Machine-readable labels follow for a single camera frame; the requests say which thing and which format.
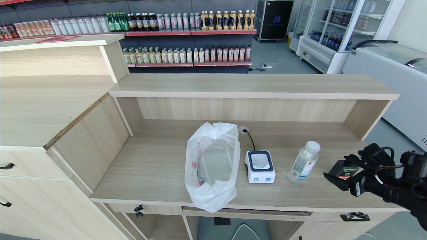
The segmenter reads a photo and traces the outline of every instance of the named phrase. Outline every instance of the bottle cap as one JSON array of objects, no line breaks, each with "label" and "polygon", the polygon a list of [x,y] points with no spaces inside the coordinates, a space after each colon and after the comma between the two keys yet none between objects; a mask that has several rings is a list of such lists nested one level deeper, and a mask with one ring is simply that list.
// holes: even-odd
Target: bottle cap
[{"label": "bottle cap", "polygon": [[320,144],[315,141],[308,141],[305,144],[305,150],[311,154],[316,154],[320,151]]}]

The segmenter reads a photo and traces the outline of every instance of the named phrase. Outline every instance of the plastic bag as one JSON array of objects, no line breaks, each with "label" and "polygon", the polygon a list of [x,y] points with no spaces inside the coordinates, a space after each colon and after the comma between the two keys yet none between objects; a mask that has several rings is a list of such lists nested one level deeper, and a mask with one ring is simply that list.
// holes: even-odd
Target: plastic bag
[{"label": "plastic bag", "polygon": [[198,208],[214,213],[236,197],[237,125],[203,124],[187,141],[185,187]]}]

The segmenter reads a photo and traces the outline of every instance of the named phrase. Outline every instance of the display fridge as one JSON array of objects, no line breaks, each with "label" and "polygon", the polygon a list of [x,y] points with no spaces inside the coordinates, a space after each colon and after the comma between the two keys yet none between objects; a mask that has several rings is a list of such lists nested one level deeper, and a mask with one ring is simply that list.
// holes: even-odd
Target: display fridge
[{"label": "display fridge", "polygon": [[396,41],[363,41],[343,73],[370,75],[398,92],[383,118],[427,151],[427,53]]},{"label": "display fridge", "polygon": [[294,52],[298,46],[299,37],[304,34],[312,4],[313,0],[303,0],[299,5],[296,24],[293,30],[293,35],[291,36],[291,42],[289,44],[289,48]]},{"label": "display fridge", "polygon": [[387,39],[404,0],[314,0],[296,54],[322,73],[342,72],[350,49]]}]

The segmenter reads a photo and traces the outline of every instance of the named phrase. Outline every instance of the drawer handle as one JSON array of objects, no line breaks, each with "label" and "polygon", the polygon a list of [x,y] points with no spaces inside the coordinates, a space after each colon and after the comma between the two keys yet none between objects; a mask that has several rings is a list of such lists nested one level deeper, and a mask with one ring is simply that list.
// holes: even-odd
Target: drawer handle
[{"label": "drawer handle", "polygon": [[371,220],[367,214],[363,213],[351,213],[349,217],[345,214],[341,214],[340,217],[344,222],[369,222]]},{"label": "drawer handle", "polygon": [[0,202],[0,204],[1,204],[1,205],[3,205],[3,206],[5,206],[5,207],[10,207],[10,206],[12,206],[12,203],[10,203],[10,202],[7,202],[7,203],[2,203],[2,202]]},{"label": "drawer handle", "polygon": [[12,169],[12,168],[13,168],[13,166],[15,166],[15,164],[13,164],[13,163],[9,163],[8,165],[6,165],[6,166],[4,166],[4,167],[0,167],[0,169],[8,170],[8,169]]}]

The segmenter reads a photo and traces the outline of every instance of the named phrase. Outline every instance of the red sign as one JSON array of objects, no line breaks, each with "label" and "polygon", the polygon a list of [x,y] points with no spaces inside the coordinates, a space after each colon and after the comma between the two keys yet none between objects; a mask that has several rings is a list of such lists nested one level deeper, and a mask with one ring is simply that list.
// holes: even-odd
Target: red sign
[{"label": "red sign", "polygon": [[46,42],[64,42],[64,41],[68,41],[70,39],[74,39],[74,38],[78,38],[79,36],[64,36],[64,37],[55,37],[55,38],[48,38],[48,39],[44,39],[35,43],[46,43]]}]

